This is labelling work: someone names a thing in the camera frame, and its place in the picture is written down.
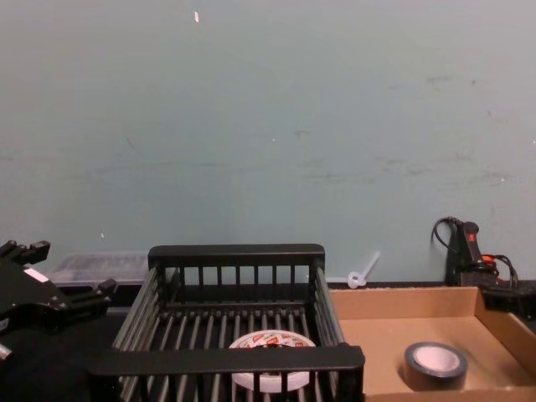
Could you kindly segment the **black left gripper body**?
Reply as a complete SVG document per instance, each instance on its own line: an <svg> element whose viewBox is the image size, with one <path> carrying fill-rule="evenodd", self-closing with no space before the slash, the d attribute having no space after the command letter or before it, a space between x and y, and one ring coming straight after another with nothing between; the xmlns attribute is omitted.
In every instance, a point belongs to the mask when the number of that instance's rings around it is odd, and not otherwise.
<svg viewBox="0 0 536 402"><path fill-rule="evenodd" d="M66 296L33 268L1 259L1 332L62 326Z"/></svg>

